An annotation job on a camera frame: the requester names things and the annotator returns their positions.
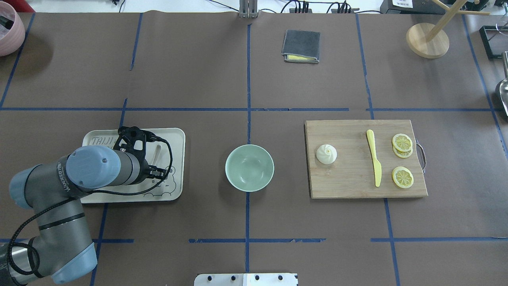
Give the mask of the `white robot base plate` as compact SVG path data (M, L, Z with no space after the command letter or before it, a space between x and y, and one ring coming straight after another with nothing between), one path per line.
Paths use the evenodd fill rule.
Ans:
M194 286L298 286L296 273L212 273L200 274Z

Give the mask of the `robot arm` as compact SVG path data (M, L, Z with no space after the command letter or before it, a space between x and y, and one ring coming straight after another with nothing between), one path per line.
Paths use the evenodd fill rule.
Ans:
M148 165L144 156L86 145L51 164L16 174L9 192L35 214L1 246L2 286L25 286L49 276L56 284L76 280L98 263L81 199L104 187L167 179L169 169Z

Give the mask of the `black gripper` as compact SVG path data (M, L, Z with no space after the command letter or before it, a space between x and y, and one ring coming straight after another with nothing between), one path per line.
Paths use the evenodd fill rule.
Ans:
M146 159L138 159L139 172L137 176L137 183L141 183L145 179L158 179L164 181L167 179L167 170L164 168L150 167Z

